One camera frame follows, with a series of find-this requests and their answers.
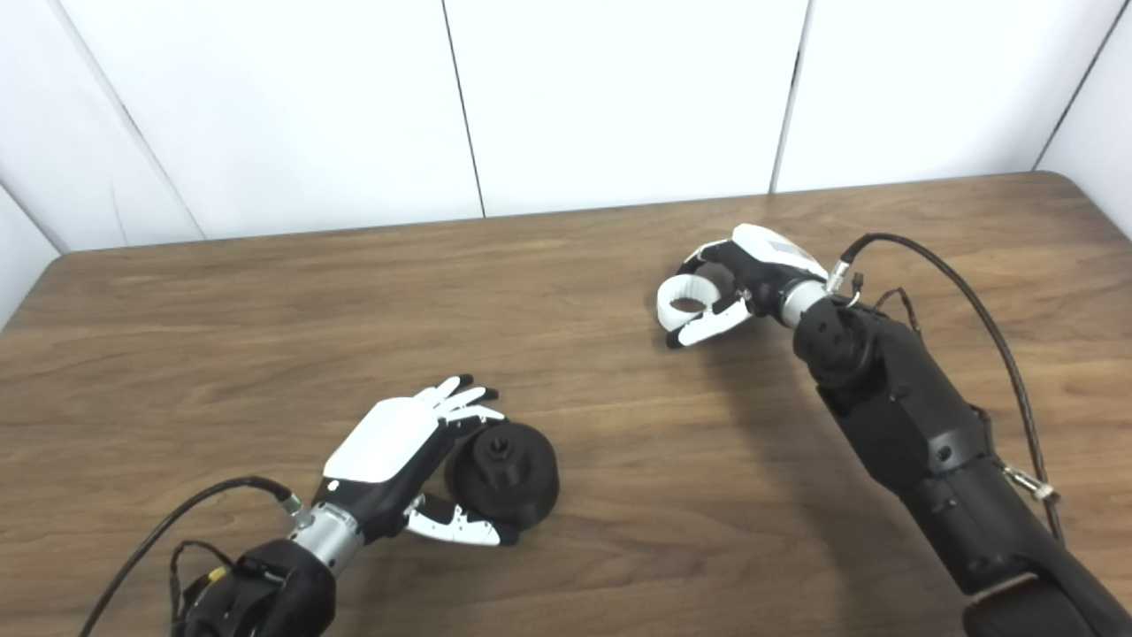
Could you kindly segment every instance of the wood grain surface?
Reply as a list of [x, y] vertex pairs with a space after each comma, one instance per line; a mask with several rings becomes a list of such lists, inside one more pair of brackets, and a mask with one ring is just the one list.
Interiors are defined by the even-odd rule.
[[[1072, 183], [1023, 173], [63, 256], [0, 333], [2, 634], [75, 634], [190, 493], [257, 473], [309, 494], [375, 402], [458, 372], [555, 444], [558, 507], [513, 549], [370, 546], [329, 635], [960, 634], [966, 600], [858, 465], [787, 330], [663, 348], [657, 285], [739, 222], [825, 262], [901, 232], [963, 273], [1029, 384], [1070, 546], [1132, 605], [1132, 246]], [[959, 292], [895, 246], [858, 266], [867, 298], [908, 287], [932, 352], [1026, 466]], [[239, 554], [289, 528], [260, 493], [203, 505], [98, 634], [164, 634], [177, 540]]]

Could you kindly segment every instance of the black cylindrical object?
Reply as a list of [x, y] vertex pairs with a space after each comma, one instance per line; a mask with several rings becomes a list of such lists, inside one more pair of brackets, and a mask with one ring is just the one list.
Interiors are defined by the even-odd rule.
[[525, 531], [550, 514], [558, 500], [558, 460], [534, 428], [490, 427], [453, 455], [448, 489], [477, 514]]

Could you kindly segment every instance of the white wall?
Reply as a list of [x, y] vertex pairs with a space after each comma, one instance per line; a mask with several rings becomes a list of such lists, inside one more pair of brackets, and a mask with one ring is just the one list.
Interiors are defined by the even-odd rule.
[[1028, 170], [1121, 2], [5, 0], [0, 184], [66, 251]]
[[1132, 236], [1132, 17], [1125, 12], [1039, 165], [1065, 174]]
[[0, 329], [59, 252], [0, 188]]
[[68, 249], [199, 239], [52, 7], [0, 2], [0, 183]]
[[489, 216], [765, 192], [805, 0], [448, 0]]
[[482, 214], [440, 2], [62, 1], [209, 238]]
[[778, 190], [1030, 170], [1123, 0], [816, 0]]

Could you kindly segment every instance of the white fingertip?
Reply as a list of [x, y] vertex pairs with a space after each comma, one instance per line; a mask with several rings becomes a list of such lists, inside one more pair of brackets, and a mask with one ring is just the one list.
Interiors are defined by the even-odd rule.
[[473, 403], [475, 401], [479, 401], [480, 398], [483, 398], [483, 395], [487, 393], [488, 390], [484, 388], [473, 387], [468, 391], [462, 391], [456, 396], [449, 397], [444, 402], [441, 402], [439, 405], [436, 406], [436, 413], [443, 416], [446, 413], [452, 412], [453, 410], [458, 410], [460, 407], [464, 407], [469, 403]]
[[679, 339], [680, 345], [695, 345], [735, 328], [746, 321], [747, 318], [751, 318], [751, 316], [752, 313], [747, 309], [746, 301], [737, 298], [735, 302], [719, 313], [713, 313], [709, 308], [702, 317], [684, 326], [684, 329], [680, 330], [680, 334], [676, 338]]
[[443, 416], [445, 422], [455, 423], [456, 421], [463, 421], [464, 419], [480, 419], [488, 421], [506, 421], [507, 418], [496, 412], [495, 410], [489, 410], [482, 405], [473, 405], [472, 407], [464, 407], [463, 410], [456, 410], [451, 414], [445, 414]]
[[436, 405], [437, 403], [439, 403], [441, 401], [440, 397], [438, 397], [436, 395], [436, 388], [435, 387], [427, 387], [427, 388], [420, 390], [419, 393], [417, 393], [417, 396], [414, 396], [413, 398], [415, 398], [417, 401], [424, 402], [429, 407]]
[[452, 396], [452, 393], [456, 391], [457, 389], [460, 389], [460, 377], [452, 377], [446, 381], [444, 381], [443, 384], [436, 386], [436, 397], [432, 403], [432, 406], [435, 407], [441, 401]]

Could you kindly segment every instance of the black cable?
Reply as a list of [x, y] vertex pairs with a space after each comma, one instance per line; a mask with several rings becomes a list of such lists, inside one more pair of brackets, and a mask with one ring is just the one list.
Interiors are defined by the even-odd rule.
[[920, 341], [924, 341], [924, 333], [920, 332], [919, 321], [916, 320], [916, 309], [912, 307], [912, 299], [908, 296], [908, 292], [903, 287], [893, 287], [881, 294], [881, 298], [876, 299], [876, 302], [873, 303], [873, 311], [880, 311], [881, 305], [892, 298], [892, 294], [900, 294], [900, 302], [904, 303], [904, 311], [908, 313], [908, 326], [916, 333], [916, 336]]
[[290, 489], [283, 487], [282, 484], [273, 480], [259, 476], [243, 476], [218, 482], [209, 487], [208, 489], [205, 489], [204, 491], [197, 493], [192, 498], [189, 498], [180, 506], [178, 506], [175, 509], [173, 509], [168, 516], [165, 516], [165, 519], [157, 523], [157, 526], [155, 526], [153, 531], [149, 532], [149, 535], [147, 535], [146, 539], [142, 541], [142, 544], [139, 544], [138, 548], [134, 550], [134, 553], [126, 560], [122, 567], [118, 569], [118, 573], [114, 574], [113, 578], [111, 578], [110, 584], [106, 585], [106, 589], [102, 592], [102, 596], [98, 597], [98, 601], [95, 602], [94, 608], [91, 609], [91, 614], [89, 617], [86, 618], [86, 623], [83, 625], [83, 629], [79, 630], [78, 636], [89, 637], [91, 631], [94, 630], [94, 625], [98, 622], [98, 618], [102, 617], [102, 612], [106, 610], [106, 605], [110, 604], [110, 600], [114, 596], [114, 593], [118, 592], [118, 588], [122, 585], [122, 582], [126, 580], [126, 576], [129, 575], [131, 570], [134, 570], [134, 567], [136, 567], [138, 562], [142, 561], [142, 558], [145, 557], [145, 554], [149, 551], [149, 549], [153, 549], [153, 545], [157, 543], [157, 540], [160, 540], [161, 536], [164, 535], [166, 531], [169, 531], [169, 527], [173, 526], [173, 523], [175, 523], [178, 518], [180, 518], [189, 509], [196, 507], [197, 505], [207, 500], [208, 498], [212, 498], [213, 496], [216, 496], [217, 493], [221, 493], [223, 491], [229, 491], [231, 489], [239, 489], [241, 487], [249, 487], [252, 489], [258, 489], [260, 491], [266, 491], [272, 496], [274, 496], [275, 499], [280, 502], [284, 502], [294, 497], [294, 493]]
[[[1010, 376], [1010, 384], [1014, 388], [1014, 398], [1018, 401], [1018, 408], [1022, 414], [1022, 429], [1026, 432], [1026, 442], [1030, 449], [1030, 460], [1034, 463], [1034, 474], [1043, 483], [1048, 484], [1049, 479], [1046, 475], [1046, 463], [1041, 455], [1041, 446], [1038, 444], [1038, 429], [1034, 423], [1034, 411], [1030, 408], [1030, 397], [1026, 393], [1026, 385], [1022, 382], [1022, 373], [1018, 370], [1018, 363], [1014, 362], [1014, 355], [1010, 352], [1010, 346], [1006, 345], [1006, 339], [1002, 336], [1002, 332], [998, 326], [994, 322], [994, 318], [990, 312], [987, 311], [986, 305], [979, 300], [978, 294], [975, 290], [955, 272], [945, 260], [936, 256], [935, 252], [927, 249], [923, 244], [900, 234], [892, 234], [890, 232], [869, 232], [864, 234], [856, 241], [854, 241], [844, 252], [841, 253], [841, 260], [847, 265], [852, 264], [854, 259], [865, 248], [868, 243], [873, 241], [891, 241], [893, 243], [899, 243], [912, 251], [919, 253], [926, 258], [932, 265], [935, 265], [940, 272], [943, 272], [951, 282], [955, 283], [967, 300], [970, 301], [971, 307], [975, 308], [975, 312], [979, 315], [983, 325], [986, 327], [987, 333], [990, 334], [990, 339], [994, 341], [995, 347], [998, 348], [998, 354], [1002, 356], [1002, 362], [1006, 365], [1006, 373]], [[1061, 543], [1064, 544], [1064, 535], [1062, 534], [1061, 518], [1057, 516], [1057, 508], [1052, 499], [1043, 500], [1041, 503], [1046, 509], [1046, 519], [1049, 522], [1049, 533]]]
[[200, 540], [182, 540], [177, 549], [173, 549], [173, 554], [169, 558], [169, 595], [170, 595], [170, 608], [172, 609], [170, 614], [170, 635], [180, 635], [181, 621], [185, 619], [181, 616], [181, 577], [178, 574], [178, 562], [181, 559], [181, 553], [185, 552], [189, 546], [199, 546], [213, 554], [222, 565], [228, 567], [229, 570], [235, 568], [235, 563], [229, 558], [223, 551], [216, 546], [209, 544], [208, 542], [201, 542]]

